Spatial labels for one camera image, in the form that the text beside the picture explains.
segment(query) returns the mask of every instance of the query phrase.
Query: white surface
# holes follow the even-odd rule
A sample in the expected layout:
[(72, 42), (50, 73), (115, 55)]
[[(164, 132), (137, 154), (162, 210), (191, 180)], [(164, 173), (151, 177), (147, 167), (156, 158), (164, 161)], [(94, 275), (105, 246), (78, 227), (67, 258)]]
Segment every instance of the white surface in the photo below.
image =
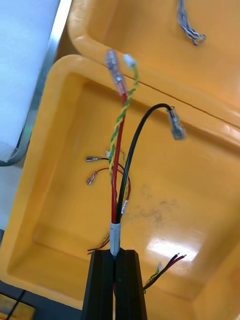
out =
[(0, 167), (0, 229), (5, 230), (12, 211), (22, 168), (16, 165)]
[(18, 143), (58, 6), (59, 0), (0, 1), (0, 160)]

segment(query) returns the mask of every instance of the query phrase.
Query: gray wire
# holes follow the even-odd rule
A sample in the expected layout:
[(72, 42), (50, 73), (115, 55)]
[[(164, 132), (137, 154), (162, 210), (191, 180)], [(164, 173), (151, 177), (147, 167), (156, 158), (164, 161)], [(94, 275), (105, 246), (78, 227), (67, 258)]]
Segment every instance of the gray wire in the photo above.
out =
[(178, 0), (177, 20), (184, 33), (191, 39), (195, 46), (202, 44), (206, 40), (206, 36), (204, 34), (197, 33), (190, 26), (188, 15), (185, 9), (185, 0)]

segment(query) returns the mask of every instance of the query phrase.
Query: yellow plastic bin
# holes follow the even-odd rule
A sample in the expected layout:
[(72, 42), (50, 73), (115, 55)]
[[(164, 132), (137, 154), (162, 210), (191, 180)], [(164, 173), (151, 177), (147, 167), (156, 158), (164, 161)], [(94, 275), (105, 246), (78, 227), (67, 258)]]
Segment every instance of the yellow plastic bin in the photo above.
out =
[(240, 128), (240, 1), (185, 5), (206, 35), (197, 47), (178, 24), (177, 0), (74, 0), (68, 31), (83, 56), (104, 64), (109, 47), (131, 54), (142, 83)]
[[(131, 88), (133, 80), (126, 83)], [(178, 252), (187, 256), (147, 290), (148, 319), (236, 319), (240, 129), (140, 85), (127, 112), (125, 152), (156, 103), (176, 107), (187, 139), (173, 140), (164, 111), (147, 121), (129, 172), (121, 246), (138, 252), (143, 283), (157, 264)], [(111, 219), (108, 172), (86, 184), (105, 164), (85, 157), (104, 155), (121, 107), (103, 65), (71, 55), (53, 66), (0, 249), (2, 281), (82, 308), (86, 250), (100, 243)]]

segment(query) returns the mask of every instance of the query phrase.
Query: glossy surface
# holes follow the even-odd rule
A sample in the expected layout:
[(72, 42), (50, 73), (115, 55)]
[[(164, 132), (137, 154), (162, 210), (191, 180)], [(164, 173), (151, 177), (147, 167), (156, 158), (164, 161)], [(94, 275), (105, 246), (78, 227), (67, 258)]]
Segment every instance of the glossy surface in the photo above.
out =
[[(127, 79), (129, 88), (133, 85)], [(127, 113), (127, 152), (146, 110), (175, 106), (187, 139), (174, 141), (165, 111), (149, 118), (130, 168), (121, 246), (135, 249), (145, 283), (187, 254), (145, 295), (149, 319), (226, 320), (240, 313), (240, 130), (141, 85)], [(121, 108), (108, 70), (81, 56), (52, 68), (0, 250), (0, 278), (81, 308), (90, 258), (108, 231), (111, 186), (103, 155)]]
[(103, 64), (108, 47), (131, 54), (142, 83), (240, 127), (240, 2), (186, 1), (186, 10), (206, 35), (198, 47), (178, 24), (176, 0), (74, 0), (68, 30), (87, 58)]

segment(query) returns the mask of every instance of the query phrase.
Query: clear plastic terminal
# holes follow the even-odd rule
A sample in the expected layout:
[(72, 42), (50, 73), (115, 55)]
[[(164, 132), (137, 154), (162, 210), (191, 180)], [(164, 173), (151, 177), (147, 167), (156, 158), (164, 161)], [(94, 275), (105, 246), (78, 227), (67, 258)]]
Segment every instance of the clear plastic terminal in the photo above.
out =
[(171, 123), (171, 133), (175, 140), (185, 140), (184, 128), (179, 120), (179, 117), (175, 111), (175, 108), (172, 107), (171, 111), (168, 111), (169, 121)]

